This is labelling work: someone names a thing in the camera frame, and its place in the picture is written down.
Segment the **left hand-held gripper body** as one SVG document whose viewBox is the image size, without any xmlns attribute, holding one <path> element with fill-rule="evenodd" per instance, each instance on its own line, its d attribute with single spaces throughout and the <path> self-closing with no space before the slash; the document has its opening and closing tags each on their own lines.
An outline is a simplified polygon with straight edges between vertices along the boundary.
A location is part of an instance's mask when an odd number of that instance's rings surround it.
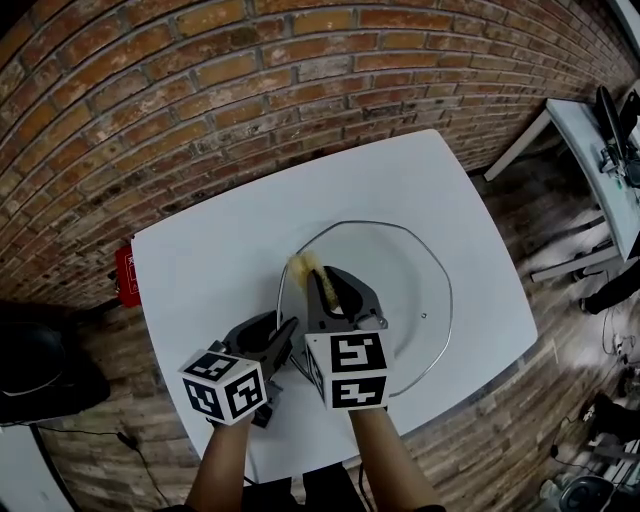
<svg viewBox="0 0 640 512">
<path fill-rule="evenodd" d="M 282 392 L 272 378 L 291 350 L 289 341 L 266 348 L 223 341 L 197 351 L 179 370 L 191 408 L 214 425 L 251 417 L 253 425 L 266 428 Z"/>
</svg>

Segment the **yellow sponge piece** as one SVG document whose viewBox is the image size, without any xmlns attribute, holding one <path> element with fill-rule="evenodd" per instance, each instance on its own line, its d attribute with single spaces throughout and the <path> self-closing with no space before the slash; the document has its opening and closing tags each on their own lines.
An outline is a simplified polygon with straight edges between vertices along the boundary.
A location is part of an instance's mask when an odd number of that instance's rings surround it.
<svg viewBox="0 0 640 512">
<path fill-rule="evenodd" d="M 329 309 L 336 311 L 340 307 L 338 296 L 327 271 L 313 251 L 305 251 L 301 254 L 293 255 L 288 261 L 287 268 L 291 277 L 305 295 L 308 293 L 307 278 L 315 271 L 320 278 L 320 288 L 327 300 Z"/>
</svg>

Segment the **large black bag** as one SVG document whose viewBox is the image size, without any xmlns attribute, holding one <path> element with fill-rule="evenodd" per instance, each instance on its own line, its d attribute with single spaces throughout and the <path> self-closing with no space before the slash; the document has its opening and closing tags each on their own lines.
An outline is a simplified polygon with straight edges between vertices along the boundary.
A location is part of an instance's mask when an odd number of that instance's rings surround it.
<svg viewBox="0 0 640 512">
<path fill-rule="evenodd" d="M 75 415 L 109 396 L 74 311 L 0 300 L 0 427 Z"/>
</svg>

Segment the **white background table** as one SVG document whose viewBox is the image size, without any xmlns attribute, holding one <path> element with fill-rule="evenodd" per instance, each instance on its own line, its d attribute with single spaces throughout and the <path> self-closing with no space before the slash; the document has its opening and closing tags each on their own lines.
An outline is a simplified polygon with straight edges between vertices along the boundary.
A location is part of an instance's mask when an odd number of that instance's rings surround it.
<svg viewBox="0 0 640 512">
<path fill-rule="evenodd" d="M 552 124 L 575 157 L 592 193 L 603 212 L 612 241 L 590 252 L 531 274 L 541 282 L 583 270 L 601 263 L 629 259 L 640 236 L 640 189 L 632 187 L 625 174 L 603 174 L 599 171 L 601 150 L 607 145 L 600 133 L 592 108 L 586 103 L 548 99 L 543 111 L 516 139 L 505 153 L 485 172 L 487 181 L 495 179 Z"/>
</svg>

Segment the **person's left forearm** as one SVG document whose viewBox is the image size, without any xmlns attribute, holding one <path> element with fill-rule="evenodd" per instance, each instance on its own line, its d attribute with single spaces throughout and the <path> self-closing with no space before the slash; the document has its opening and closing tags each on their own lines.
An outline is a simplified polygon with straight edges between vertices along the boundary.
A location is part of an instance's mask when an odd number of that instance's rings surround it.
<svg viewBox="0 0 640 512">
<path fill-rule="evenodd" d="M 205 449 L 186 505 L 195 512 L 240 512 L 250 420 L 220 425 Z"/>
</svg>

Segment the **person's right forearm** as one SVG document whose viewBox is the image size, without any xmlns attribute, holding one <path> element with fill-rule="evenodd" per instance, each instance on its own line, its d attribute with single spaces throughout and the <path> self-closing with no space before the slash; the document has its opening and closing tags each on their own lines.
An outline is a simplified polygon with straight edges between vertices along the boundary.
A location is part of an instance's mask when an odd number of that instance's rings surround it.
<svg viewBox="0 0 640 512">
<path fill-rule="evenodd" d="M 349 417 L 378 512 L 447 512 L 385 409 Z"/>
</svg>

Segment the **red box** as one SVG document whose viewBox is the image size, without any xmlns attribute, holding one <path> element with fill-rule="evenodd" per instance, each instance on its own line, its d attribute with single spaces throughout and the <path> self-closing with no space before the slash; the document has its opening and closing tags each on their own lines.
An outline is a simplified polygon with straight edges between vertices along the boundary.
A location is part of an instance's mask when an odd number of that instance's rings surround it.
<svg viewBox="0 0 640 512">
<path fill-rule="evenodd" d="M 118 298 L 127 308 L 141 304 L 138 282 L 135 273 L 133 250 L 130 245 L 115 252 L 118 281 Z"/>
</svg>

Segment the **white side table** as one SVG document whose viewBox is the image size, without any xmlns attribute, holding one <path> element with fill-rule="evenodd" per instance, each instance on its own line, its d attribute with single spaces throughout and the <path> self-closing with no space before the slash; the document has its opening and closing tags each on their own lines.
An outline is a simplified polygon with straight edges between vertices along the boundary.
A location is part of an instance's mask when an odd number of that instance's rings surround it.
<svg viewBox="0 0 640 512">
<path fill-rule="evenodd" d="M 74 512 L 26 426 L 0 427 L 0 504 L 8 512 Z"/>
</svg>

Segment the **gray round machine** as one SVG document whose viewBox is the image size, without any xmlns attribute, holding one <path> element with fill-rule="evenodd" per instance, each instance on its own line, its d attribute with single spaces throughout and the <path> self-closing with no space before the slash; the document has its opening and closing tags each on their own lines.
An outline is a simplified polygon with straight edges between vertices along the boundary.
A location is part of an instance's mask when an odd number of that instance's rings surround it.
<svg viewBox="0 0 640 512">
<path fill-rule="evenodd" d="M 601 512 L 614 489 L 612 482 L 599 476 L 561 474 L 544 481 L 539 497 L 554 512 Z"/>
</svg>

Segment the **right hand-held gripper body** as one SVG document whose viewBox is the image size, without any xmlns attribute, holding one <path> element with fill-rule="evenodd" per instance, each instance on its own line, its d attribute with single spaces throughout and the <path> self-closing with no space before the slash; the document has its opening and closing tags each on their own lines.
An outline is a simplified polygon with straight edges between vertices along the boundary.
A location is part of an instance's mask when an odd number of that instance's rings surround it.
<svg viewBox="0 0 640 512">
<path fill-rule="evenodd" d="M 390 341 L 384 318 L 311 313 L 304 335 L 307 368 L 328 410 L 384 408 L 389 398 Z"/>
</svg>

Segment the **glass lid with wooden knob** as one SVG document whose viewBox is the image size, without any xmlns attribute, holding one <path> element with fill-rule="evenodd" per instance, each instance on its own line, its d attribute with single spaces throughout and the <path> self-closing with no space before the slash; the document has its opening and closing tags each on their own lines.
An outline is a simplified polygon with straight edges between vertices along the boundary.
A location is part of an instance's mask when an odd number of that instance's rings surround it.
<svg viewBox="0 0 640 512">
<path fill-rule="evenodd" d="M 390 395 L 413 388 L 447 350 L 454 317 L 451 280 L 437 256 L 409 229 L 385 222 L 337 222 L 307 241 L 322 263 L 359 278 L 377 294 L 399 368 Z"/>
</svg>

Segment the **person's black clothing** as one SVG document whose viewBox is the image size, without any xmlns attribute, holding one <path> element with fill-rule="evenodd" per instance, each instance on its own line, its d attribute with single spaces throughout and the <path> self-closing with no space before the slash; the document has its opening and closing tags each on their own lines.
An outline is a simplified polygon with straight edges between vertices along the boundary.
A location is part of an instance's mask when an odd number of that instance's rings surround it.
<svg viewBox="0 0 640 512">
<path fill-rule="evenodd" d="M 366 512 L 347 470 L 341 463 L 305 473 L 304 504 L 291 494 L 292 479 L 246 486 L 242 512 Z"/>
</svg>

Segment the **small gray device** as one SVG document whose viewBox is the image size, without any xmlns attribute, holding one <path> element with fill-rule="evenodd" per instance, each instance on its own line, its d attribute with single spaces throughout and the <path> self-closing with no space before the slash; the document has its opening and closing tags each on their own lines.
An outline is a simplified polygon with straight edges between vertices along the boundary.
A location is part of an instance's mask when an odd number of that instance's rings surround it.
<svg viewBox="0 0 640 512">
<path fill-rule="evenodd" d="M 601 150 L 601 159 L 599 171 L 603 174 L 615 174 L 623 176 L 625 174 L 624 161 L 618 154 L 617 149 L 613 145 L 606 145 Z"/>
</svg>

